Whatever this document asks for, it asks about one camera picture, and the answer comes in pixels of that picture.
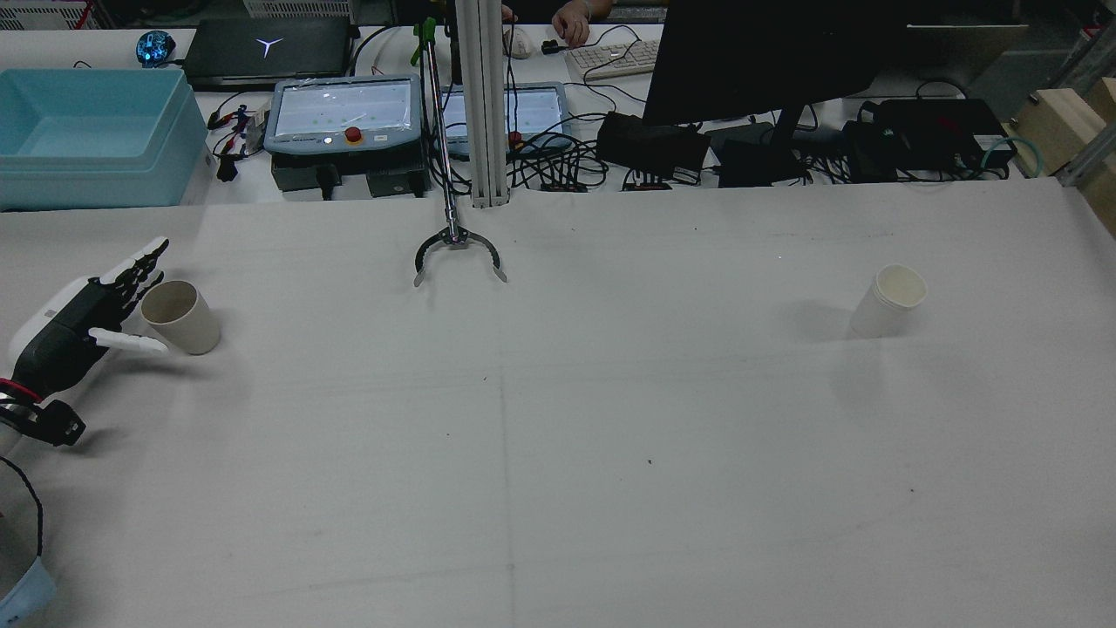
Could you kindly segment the bystander bare hand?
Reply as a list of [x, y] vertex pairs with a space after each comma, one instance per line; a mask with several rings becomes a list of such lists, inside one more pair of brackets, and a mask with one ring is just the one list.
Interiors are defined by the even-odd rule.
[[589, 40], [589, 25], [594, 15], [591, 1], [567, 1], [554, 13], [551, 25], [567, 47], [583, 47]]

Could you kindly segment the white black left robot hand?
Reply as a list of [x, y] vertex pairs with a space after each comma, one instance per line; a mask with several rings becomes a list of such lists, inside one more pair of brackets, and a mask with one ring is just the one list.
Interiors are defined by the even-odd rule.
[[44, 399], [81, 381], [110, 349], [169, 352], [156, 338], [123, 330], [143, 296], [162, 282], [157, 262], [169, 245], [169, 238], [156, 236], [106, 273], [80, 276], [52, 294], [9, 345], [11, 381]]

